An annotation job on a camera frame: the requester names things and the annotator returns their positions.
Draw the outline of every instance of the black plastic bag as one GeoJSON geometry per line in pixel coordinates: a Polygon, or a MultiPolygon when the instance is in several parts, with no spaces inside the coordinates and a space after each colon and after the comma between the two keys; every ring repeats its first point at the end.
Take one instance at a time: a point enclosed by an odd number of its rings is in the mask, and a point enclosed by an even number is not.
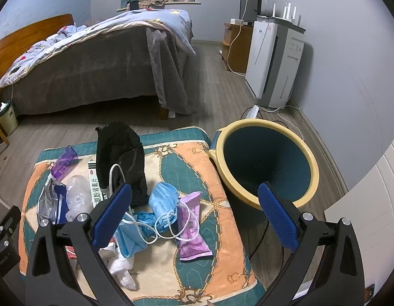
{"type": "MultiPolygon", "coordinates": [[[[149,201],[145,176],[145,152],[140,137],[133,129],[120,121],[100,128],[96,149],[96,174],[99,186],[109,185],[109,171],[113,164],[121,166],[126,182],[132,187],[131,207],[145,205],[149,201]]],[[[123,182],[118,168],[112,174],[114,190],[123,182]]]]}

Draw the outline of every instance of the metal screw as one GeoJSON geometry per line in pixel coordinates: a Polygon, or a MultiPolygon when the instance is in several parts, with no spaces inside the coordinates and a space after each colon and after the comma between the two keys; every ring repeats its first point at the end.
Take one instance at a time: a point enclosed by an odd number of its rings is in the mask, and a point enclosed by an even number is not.
{"type": "Polygon", "coordinates": [[[313,215],[312,215],[311,213],[304,212],[304,213],[303,213],[303,218],[304,218],[306,221],[311,221],[311,220],[313,219],[313,215]]]}
{"type": "Polygon", "coordinates": [[[88,218],[88,215],[85,213],[81,213],[77,216],[77,220],[78,222],[84,222],[86,221],[86,219],[88,218]]]}
{"type": "Polygon", "coordinates": [[[341,222],[343,222],[343,224],[346,226],[349,226],[351,224],[351,221],[348,218],[342,218],[341,222]]]}
{"type": "Polygon", "coordinates": [[[49,223],[48,219],[44,219],[40,222],[40,226],[47,226],[49,223]]]}

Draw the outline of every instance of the wooden cabinet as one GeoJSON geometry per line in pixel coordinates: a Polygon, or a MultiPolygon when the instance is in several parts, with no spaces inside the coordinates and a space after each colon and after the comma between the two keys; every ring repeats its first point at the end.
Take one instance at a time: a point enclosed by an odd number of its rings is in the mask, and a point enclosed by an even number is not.
{"type": "Polygon", "coordinates": [[[228,23],[224,23],[224,25],[225,31],[224,40],[222,42],[222,60],[225,62],[225,66],[228,71],[230,70],[228,67],[229,64],[230,68],[233,71],[246,73],[248,66],[249,50],[251,48],[253,28],[246,25],[243,25],[242,28],[240,28],[239,25],[228,23]],[[230,45],[238,35],[239,30],[241,30],[241,33],[232,44],[230,51],[230,45]]]}

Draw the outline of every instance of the bed leg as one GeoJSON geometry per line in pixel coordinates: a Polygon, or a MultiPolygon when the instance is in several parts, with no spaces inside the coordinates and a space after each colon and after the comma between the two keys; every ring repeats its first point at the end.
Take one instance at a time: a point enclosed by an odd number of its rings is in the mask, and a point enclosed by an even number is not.
{"type": "Polygon", "coordinates": [[[159,119],[169,119],[169,110],[160,106],[159,119]]]}

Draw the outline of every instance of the gray bed skirt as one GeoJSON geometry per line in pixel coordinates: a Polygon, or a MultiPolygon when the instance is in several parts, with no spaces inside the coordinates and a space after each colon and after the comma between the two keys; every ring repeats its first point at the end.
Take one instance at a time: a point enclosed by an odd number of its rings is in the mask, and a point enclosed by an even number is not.
{"type": "MultiPolygon", "coordinates": [[[[14,84],[17,115],[44,114],[94,102],[157,95],[162,107],[191,114],[183,70],[192,58],[178,52],[171,32],[141,26],[72,45],[14,84]]],[[[3,101],[12,86],[2,90],[3,101]]]]}

